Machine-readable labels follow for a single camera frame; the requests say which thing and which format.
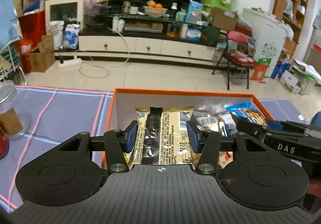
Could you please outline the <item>white glass-door cabinet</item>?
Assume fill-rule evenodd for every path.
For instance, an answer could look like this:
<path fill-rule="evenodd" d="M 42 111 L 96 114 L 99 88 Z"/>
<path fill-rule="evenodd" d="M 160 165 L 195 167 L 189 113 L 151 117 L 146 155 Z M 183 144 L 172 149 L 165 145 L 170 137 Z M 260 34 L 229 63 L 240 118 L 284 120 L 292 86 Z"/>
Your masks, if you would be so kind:
<path fill-rule="evenodd" d="M 50 31 L 51 21 L 76 23 L 83 29 L 84 0 L 46 0 L 45 25 L 46 32 Z"/>

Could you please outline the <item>wooden bookshelf right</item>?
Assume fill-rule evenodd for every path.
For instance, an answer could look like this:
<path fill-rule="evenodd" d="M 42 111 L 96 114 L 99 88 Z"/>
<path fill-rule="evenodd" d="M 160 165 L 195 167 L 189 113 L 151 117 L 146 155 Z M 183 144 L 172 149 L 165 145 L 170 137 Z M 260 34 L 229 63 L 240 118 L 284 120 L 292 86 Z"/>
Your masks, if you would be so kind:
<path fill-rule="evenodd" d="M 298 44 L 309 0 L 275 0 L 273 15 L 292 28 L 293 41 Z"/>

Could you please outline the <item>brown cardboard box floor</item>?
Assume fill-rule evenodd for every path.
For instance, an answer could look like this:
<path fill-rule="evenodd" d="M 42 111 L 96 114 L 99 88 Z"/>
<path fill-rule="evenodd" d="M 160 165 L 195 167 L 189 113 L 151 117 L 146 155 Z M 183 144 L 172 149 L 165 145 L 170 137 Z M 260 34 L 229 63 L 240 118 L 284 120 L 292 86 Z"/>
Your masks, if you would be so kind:
<path fill-rule="evenodd" d="M 43 35 L 37 48 L 29 54 L 29 62 L 33 72 L 45 72 L 55 62 L 54 44 L 52 35 Z"/>

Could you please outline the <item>fruit bowl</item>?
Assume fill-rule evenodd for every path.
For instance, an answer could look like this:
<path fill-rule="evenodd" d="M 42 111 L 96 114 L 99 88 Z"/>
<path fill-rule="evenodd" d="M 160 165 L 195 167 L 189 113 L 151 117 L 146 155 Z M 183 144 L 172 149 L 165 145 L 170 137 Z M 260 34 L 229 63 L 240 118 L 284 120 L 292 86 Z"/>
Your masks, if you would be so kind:
<path fill-rule="evenodd" d="M 147 5 L 144 6 L 144 11 L 148 16 L 156 18 L 163 17 L 167 13 L 167 9 L 154 0 L 147 1 Z"/>

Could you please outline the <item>red folding chair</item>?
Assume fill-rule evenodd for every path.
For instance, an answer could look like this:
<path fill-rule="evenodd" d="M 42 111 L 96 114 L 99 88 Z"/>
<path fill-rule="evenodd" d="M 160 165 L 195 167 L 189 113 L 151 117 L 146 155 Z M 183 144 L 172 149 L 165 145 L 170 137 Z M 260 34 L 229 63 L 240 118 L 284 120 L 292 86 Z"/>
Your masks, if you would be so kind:
<path fill-rule="evenodd" d="M 249 89 L 249 73 L 250 70 L 255 68 L 255 61 L 248 56 L 249 41 L 244 33 L 238 31 L 229 30 L 226 33 L 226 47 L 224 48 L 219 60 L 216 62 L 216 66 L 212 71 L 212 75 L 215 74 L 223 58 L 227 61 L 227 90 L 230 90 L 230 75 L 234 74 L 237 68 L 241 68 L 246 73 L 246 88 Z M 230 41 L 237 44 L 243 44 L 246 46 L 245 52 L 242 53 L 230 48 Z"/>

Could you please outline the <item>clear glass jar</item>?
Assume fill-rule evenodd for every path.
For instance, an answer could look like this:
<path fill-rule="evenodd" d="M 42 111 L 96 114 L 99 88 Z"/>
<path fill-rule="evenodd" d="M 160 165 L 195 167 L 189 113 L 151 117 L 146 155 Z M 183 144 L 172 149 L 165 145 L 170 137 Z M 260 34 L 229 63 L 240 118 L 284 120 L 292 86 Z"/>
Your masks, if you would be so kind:
<path fill-rule="evenodd" d="M 18 140 L 30 127 L 30 116 L 18 100 L 12 80 L 1 82 L 1 137 Z"/>

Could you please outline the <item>blue snack bag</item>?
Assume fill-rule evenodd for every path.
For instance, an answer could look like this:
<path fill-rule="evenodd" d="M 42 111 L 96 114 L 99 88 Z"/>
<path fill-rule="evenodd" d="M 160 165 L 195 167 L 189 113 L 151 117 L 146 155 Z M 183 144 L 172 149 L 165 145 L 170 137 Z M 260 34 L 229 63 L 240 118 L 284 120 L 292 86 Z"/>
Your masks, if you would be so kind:
<path fill-rule="evenodd" d="M 251 106 L 251 102 L 243 102 L 234 104 L 225 108 L 230 114 L 244 119 L 250 123 L 267 126 L 265 117 L 256 109 Z"/>

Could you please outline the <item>white tv stand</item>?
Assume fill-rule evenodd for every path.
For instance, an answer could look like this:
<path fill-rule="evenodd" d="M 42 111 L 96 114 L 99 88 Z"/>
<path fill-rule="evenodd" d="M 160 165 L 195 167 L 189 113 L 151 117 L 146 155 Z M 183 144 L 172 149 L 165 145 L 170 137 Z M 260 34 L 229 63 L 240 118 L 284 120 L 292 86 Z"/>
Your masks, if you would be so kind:
<path fill-rule="evenodd" d="M 205 41 L 191 41 L 187 35 L 199 35 L 192 25 L 168 18 L 142 15 L 105 14 L 90 17 L 79 32 L 81 54 L 97 58 L 174 62 L 210 66 L 215 48 Z"/>

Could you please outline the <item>white power strip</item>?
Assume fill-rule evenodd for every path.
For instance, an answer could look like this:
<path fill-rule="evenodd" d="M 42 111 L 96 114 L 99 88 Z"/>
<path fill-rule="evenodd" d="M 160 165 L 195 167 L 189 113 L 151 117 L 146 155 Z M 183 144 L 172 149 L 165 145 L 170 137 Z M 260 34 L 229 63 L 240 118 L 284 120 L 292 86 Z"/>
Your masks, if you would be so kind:
<path fill-rule="evenodd" d="M 73 66 L 80 66 L 81 64 L 82 64 L 82 59 L 76 58 L 76 59 L 64 60 L 63 63 L 59 62 L 58 67 L 67 68 L 67 67 L 73 67 Z"/>

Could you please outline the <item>blue tissue box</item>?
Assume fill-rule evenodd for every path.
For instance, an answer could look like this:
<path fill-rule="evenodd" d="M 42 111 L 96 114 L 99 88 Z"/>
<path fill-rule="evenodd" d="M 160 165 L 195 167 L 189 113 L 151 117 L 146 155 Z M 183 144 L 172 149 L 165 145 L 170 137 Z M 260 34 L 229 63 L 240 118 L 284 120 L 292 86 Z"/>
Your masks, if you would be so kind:
<path fill-rule="evenodd" d="M 202 8 L 203 8 L 202 3 L 190 0 L 187 8 L 185 21 L 186 22 L 190 21 L 190 17 L 192 13 L 196 14 L 197 16 L 201 15 Z"/>

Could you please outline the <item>orange cardboard box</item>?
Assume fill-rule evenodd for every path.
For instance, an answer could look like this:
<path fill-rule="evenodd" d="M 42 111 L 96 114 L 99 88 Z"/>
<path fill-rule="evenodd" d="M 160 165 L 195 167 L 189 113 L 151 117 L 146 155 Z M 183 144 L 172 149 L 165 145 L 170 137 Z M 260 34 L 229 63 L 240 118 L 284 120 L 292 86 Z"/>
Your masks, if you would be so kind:
<path fill-rule="evenodd" d="M 109 108 L 106 130 L 126 128 L 137 118 L 136 107 L 193 106 L 201 109 L 211 104 L 215 111 L 221 111 L 226 106 L 245 101 L 250 101 L 265 118 L 273 119 L 253 94 L 116 88 Z"/>

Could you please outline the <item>beige snack packet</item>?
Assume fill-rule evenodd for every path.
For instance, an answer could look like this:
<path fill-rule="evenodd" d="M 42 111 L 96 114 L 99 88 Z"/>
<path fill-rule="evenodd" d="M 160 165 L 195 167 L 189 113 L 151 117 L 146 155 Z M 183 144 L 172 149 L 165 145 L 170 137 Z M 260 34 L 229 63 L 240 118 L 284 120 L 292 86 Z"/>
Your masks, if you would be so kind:
<path fill-rule="evenodd" d="M 138 130 L 131 150 L 131 165 L 191 164 L 187 122 L 193 106 L 135 109 Z"/>

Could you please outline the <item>blue star cloth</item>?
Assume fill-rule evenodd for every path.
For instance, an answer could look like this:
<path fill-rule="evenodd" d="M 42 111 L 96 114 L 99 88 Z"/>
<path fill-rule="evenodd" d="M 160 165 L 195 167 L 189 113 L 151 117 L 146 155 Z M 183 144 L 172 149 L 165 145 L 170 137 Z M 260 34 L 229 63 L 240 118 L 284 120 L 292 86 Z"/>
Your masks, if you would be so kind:
<path fill-rule="evenodd" d="M 0 50 L 21 40 L 22 32 L 13 0 L 0 0 Z"/>

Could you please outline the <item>white freezer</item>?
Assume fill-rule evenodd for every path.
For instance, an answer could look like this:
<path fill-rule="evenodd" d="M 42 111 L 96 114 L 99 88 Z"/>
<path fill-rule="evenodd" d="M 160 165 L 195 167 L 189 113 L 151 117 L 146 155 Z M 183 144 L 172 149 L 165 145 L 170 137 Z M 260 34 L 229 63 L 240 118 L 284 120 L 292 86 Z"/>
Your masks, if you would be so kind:
<path fill-rule="evenodd" d="M 274 15 L 264 11 L 244 8 L 242 18 L 251 25 L 255 39 L 254 60 L 270 61 L 265 77 L 271 77 L 283 50 L 287 30 Z"/>

